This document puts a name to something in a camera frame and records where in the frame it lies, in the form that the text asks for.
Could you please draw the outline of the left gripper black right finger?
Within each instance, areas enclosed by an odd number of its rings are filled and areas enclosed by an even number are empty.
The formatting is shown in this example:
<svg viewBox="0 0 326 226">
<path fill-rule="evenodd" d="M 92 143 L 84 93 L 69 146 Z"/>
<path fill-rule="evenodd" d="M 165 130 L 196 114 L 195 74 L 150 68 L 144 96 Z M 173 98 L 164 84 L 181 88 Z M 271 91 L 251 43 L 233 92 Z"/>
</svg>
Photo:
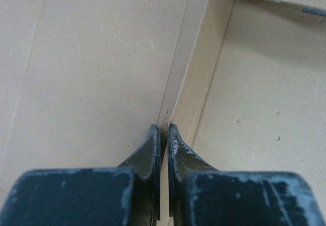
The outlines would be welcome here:
<svg viewBox="0 0 326 226">
<path fill-rule="evenodd" d="M 289 172 L 221 172 L 168 129 L 174 225 L 325 225 L 308 183 Z"/>
</svg>

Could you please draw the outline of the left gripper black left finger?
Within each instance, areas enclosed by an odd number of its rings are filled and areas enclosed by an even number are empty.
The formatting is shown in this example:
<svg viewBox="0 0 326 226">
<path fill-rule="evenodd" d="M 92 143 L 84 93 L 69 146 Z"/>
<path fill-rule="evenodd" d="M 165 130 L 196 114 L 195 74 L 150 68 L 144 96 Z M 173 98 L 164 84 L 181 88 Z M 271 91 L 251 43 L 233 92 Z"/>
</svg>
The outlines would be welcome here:
<svg viewBox="0 0 326 226">
<path fill-rule="evenodd" d="M 160 220 L 160 132 L 117 167 L 24 173 L 1 210 L 1 225 L 156 225 Z"/>
</svg>

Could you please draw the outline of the brown cardboard box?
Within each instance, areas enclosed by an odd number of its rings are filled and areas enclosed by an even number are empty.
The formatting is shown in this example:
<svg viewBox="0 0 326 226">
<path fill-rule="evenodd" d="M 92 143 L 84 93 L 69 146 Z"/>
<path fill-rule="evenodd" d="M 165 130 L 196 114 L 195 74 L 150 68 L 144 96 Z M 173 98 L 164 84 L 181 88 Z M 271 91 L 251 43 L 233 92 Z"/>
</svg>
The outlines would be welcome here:
<svg viewBox="0 0 326 226">
<path fill-rule="evenodd" d="M 1 0 L 1 202 L 170 123 L 219 170 L 300 174 L 325 211 L 325 0 Z"/>
</svg>

